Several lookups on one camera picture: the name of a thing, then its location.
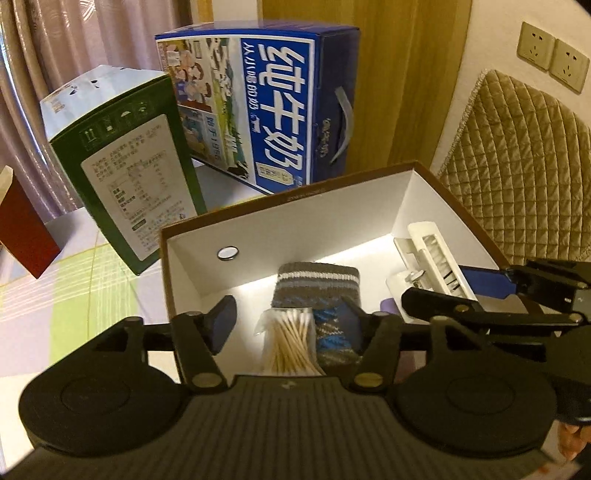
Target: printed illustration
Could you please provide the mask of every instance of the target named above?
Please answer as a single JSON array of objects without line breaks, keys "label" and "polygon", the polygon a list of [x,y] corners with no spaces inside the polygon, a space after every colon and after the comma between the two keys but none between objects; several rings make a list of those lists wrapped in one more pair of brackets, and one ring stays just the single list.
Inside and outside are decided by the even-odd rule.
[{"label": "printed illustration", "polygon": [[249,177],[236,118],[237,95],[229,60],[230,38],[185,38],[158,44],[163,68],[173,80],[185,136],[199,160],[244,180]]}]

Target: open cardboard box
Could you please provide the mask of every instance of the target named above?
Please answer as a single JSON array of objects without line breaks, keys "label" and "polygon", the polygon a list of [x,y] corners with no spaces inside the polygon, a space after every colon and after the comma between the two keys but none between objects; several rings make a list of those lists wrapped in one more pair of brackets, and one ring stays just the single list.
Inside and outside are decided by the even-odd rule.
[{"label": "open cardboard box", "polygon": [[[386,278],[405,269],[393,238],[412,222],[437,223],[460,265],[499,268],[507,261],[486,232],[420,164],[404,164],[312,184],[175,223],[162,230],[168,315],[208,312],[224,295],[238,304],[236,327],[216,362],[231,381],[256,374],[261,313],[270,308],[277,270],[323,261],[359,270],[366,312],[390,298]],[[236,247],[222,261],[217,253]]]}]

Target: blue milk box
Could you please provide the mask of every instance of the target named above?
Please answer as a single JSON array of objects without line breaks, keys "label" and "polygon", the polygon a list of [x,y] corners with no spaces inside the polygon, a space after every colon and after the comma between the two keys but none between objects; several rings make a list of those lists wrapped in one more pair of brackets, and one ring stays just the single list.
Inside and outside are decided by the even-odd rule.
[{"label": "blue milk box", "polygon": [[195,158],[263,193],[344,172],[356,27],[215,22],[156,42]]}]

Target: green box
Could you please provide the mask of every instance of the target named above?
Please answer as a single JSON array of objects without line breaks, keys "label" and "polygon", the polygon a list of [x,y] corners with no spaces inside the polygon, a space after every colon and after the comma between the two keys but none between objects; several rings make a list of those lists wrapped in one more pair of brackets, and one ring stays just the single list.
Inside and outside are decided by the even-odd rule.
[{"label": "green box", "polygon": [[163,72],[101,65],[41,101],[47,138],[86,209],[139,275],[164,225],[206,207]]}]

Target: table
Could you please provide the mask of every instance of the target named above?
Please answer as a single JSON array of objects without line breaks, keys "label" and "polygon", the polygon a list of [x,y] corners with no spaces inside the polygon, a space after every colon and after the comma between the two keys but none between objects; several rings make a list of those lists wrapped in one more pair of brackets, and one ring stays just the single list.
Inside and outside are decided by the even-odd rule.
[{"label": "table", "polygon": [[[207,166],[196,172],[208,210],[260,195]],[[47,228],[61,253],[38,280],[0,253],[0,473],[30,449],[18,397],[32,378],[124,317],[168,320],[160,261],[136,277],[84,208]]]}]

